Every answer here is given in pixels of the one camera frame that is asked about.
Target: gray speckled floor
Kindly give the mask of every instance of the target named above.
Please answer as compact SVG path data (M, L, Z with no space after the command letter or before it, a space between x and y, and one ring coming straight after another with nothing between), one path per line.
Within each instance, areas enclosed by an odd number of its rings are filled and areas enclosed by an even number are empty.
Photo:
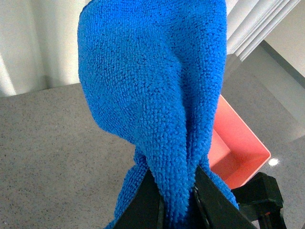
M134 148L100 130L79 84L0 99L0 229L103 228Z
M288 229L305 221L305 128L244 64L223 95L270 149ZM0 99L0 229L99 229L134 148L100 130L79 84Z

